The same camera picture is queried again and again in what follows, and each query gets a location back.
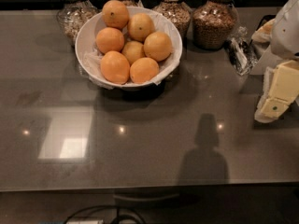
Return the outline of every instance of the orange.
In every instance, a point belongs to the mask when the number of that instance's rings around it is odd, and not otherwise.
[[[106,26],[122,29],[130,19],[127,6],[118,0],[106,2],[102,9],[102,18]]]
[[[121,51],[124,46],[124,36],[119,29],[106,27],[98,32],[95,43],[104,54],[111,50]]]
[[[128,59],[130,64],[146,56],[143,50],[143,44],[138,41],[128,41],[124,44],[121,53]]]
[[[159,64],[149,58],[143,57],[135,61],[130,68],[131,80],[136,84],[142,84],[159,74]]]
[[[137,13],[128,22],[128,34],[136,41],[144,42],[146,37],[155,31],[151,17],[146,13]]]
[[[172,42],[168,34],[158,31],[146,38],[143,49],[147,57],[160,62],[170,55]]]
[[[130,77],[130,64],[124,55],[112,50],[102,58],[100,71],[106,80],[122,85]]]

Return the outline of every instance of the table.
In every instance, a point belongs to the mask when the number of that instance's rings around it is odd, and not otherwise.
[[[254,121],[261,76],[192,43],[160,86],[108,91],[82,73],[55,10],[0,11],[0,190],[299,181],[298,107]],[[277,7],[238,9],[251,35]]]

